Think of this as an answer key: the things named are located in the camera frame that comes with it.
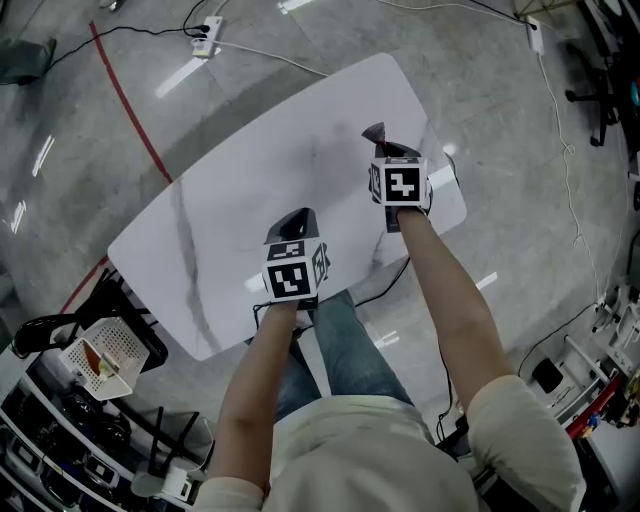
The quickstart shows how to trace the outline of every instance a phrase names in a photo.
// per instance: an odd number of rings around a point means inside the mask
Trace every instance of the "jeans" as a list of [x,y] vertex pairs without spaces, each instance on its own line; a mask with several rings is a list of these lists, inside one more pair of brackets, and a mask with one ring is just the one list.
[[[346,290],[322,302],[311,315],[332,395],[390,396],[413,405],[398,377],[356,317]],[[276,421],[321,398],[320,390],[293,342],[280,385]]]

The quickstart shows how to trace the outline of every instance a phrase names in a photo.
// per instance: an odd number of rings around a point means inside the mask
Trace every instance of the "concrete floor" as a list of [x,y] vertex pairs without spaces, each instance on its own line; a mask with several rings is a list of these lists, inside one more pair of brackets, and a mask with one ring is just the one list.
[[[0,34],[40,42],[55,37],[61,55],[90,37],[90,20],[99,31],[117,25],[177,28],[195,1],[128,0],[114,14],[99,10],[97,3],[14,0]],[[194,23],[214,3],[199,10]],[[506,0],[491,4],[512,10]],[[223,39],[327,73],[374,53],[393,55],[455,159],[469,213],[445,242],[476,282],[497,273],[483,293],[514,362],[595,299],[585,248],[581,242],[574,247],[576,227],[567,206],[553,103],[522,26],[462,8],[414,12],[374,0],[314,0],[287,15],[275,0],[231,0],[222,15]],[[564,137],[576,149],[569,157],[573,204],[602,291],[625,219],[624,139],[614,127],[605,147],[591,147],[595,113],[564,99],[565,89],[589,89],[561,40],[576,37],[593,54],[577,9],[566,7],[542,19],[558,31],[543,28],[544,64]],[[189,40],[180,34],[121,31],[103,42],[124,93],[173,178],[241,126],[319,79],[281,61],[225,48],[158,99],[158,86],[191,59]],[[93,44],[41,82],[3,87],[0,116],[2,219],[11,222],[19,201],[27,207],[16,234],[0,226],[0,258],[27,311],[51,314],[167,182],[128,119]],[[49,135],[54,145],[34,178],[35,158]],[[634,229],[635,218],[622,236],[623,255]],[[364,298],[383,289],[394,272],[383,269],[354,293]],[[411,267],[388,295],[360,314],[372,337],[392,333],[387,341],[399,338],[381,351],[433,425],[435,412],[446,407],[446,380]],[[302,345],[312,369],[320,372],[311,332]],[[167,364],[141,377],[131,401],[143,409],[200,410],[215,421],[244,346],[204,362],[190,359],[173,343],[169,348]]]

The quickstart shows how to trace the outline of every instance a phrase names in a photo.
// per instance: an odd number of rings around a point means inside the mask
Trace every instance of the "white table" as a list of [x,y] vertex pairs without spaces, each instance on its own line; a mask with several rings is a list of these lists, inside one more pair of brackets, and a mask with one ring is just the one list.
[[332,266],[320,300],[406,254],[371,201],[374,146],[360,136],[384,121],[387,139],[429,159],[430,219],[443,233],[466,207],[433,127],[389,55],[376,55],[274,107],[203,156],[111,244],[109,258],[162,326],[196,359],[253,336],[252,306],[270,226],[316,211]]

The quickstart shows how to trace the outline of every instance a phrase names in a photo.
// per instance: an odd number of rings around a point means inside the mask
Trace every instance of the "white plastic crate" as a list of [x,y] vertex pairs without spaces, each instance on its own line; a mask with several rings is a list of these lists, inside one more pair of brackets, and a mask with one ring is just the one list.
[[[101,378],[91,369],[84,343],[114,374]],[[105,318],[87,329],[60,354],[60,361],[73,374],[83,377],[84,388],[97,400],[130,395],[149,350],[121,318]]]

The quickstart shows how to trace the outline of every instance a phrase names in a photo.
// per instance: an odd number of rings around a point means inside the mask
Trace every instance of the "power strip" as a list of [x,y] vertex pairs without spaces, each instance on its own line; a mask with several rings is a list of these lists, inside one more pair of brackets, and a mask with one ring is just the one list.
[[540,22],[527,16],[527,36],[529,37],[529,46],[539,55],[544,55],[544,46],[542,44],[542,25]]
[[193,56],[201,59],[208,59],[213,53],[213,47],[218,38],[220,27],[222,26],[222,16],[207,16],[204,24],[209,27],[206,37],[193,40]]

